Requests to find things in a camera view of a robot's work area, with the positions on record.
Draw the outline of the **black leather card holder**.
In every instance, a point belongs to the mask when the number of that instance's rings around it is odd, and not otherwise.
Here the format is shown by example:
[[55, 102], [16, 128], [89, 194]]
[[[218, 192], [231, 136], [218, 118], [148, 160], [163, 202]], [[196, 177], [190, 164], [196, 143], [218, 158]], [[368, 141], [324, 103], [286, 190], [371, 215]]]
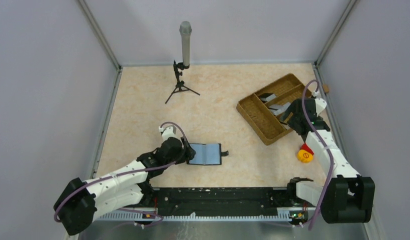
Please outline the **black leather card holder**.
[[220, 143], [192, 143], [190, 146], [195, 155], [187, 161], [188, 165], [219, 166], [222, 165], [222, 158], [229, 156], [229, 151], [223, 151]]

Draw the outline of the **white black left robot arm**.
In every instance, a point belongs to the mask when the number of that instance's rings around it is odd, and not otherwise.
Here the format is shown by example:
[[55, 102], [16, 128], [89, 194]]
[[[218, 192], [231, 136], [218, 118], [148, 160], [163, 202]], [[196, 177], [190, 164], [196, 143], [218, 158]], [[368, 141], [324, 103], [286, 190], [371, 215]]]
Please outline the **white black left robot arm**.
[[146, 207], [153, 200], [150, 179], [172, 165], [192, 160], [195, 154], [184, 137], [169, 137], [160, 147], [118, 170], [88, 180], [77, 177], [69, 181], [55, 202], [54, 220], [74, 236], [104, 214], [129, 205]]

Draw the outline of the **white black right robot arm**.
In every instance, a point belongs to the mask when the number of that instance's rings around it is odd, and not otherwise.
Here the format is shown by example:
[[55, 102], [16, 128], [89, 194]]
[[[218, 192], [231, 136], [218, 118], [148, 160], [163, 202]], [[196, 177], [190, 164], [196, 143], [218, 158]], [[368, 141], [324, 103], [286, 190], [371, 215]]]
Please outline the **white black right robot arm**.
[[371, 219], [375, 183], [355, 170], [336, 145], [328, 124], [320, 116], [326, 106], [321, 98], [298, 98], [280, 118], [304, 141], [306, 148], [298, 156], [314, 157], [326, 175], [324, 185], [308, 178], [291, 179], [286, 200], [292, 206], [310, 203], [328, 224], [367, 223]]

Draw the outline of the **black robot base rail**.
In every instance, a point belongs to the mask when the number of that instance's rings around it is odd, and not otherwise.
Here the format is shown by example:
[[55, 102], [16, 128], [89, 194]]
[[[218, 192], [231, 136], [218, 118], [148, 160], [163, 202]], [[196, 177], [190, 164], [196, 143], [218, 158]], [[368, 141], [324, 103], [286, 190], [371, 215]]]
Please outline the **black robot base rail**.
[[285, 188], [277, 187], [162, 187], [140, 203], [165, 217], [275, 216], [278, 209], [296, 207]]

